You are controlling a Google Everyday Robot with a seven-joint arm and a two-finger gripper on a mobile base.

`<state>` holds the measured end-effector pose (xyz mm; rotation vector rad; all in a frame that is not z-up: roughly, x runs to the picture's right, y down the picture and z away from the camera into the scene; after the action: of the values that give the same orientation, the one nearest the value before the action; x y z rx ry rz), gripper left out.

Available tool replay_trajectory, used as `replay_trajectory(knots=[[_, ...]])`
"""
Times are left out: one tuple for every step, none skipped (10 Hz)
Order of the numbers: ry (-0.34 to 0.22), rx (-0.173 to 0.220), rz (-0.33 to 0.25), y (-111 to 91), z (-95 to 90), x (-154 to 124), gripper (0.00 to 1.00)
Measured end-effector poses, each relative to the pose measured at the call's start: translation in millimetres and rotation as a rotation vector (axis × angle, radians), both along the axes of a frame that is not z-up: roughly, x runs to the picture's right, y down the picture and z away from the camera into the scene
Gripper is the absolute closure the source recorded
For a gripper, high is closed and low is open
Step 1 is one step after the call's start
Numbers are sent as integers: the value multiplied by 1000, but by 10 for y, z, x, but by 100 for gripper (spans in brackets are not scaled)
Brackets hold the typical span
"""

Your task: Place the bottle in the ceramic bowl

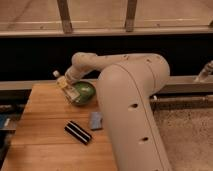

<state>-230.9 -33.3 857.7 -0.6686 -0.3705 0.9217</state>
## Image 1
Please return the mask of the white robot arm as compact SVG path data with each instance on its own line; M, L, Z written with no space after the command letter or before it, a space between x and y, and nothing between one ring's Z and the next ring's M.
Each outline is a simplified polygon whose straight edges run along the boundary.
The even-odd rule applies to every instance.
M77 52L65 77L72 84L94 70L100 72L97 100L118 171L172 171L149 102L170 77L165 58Z

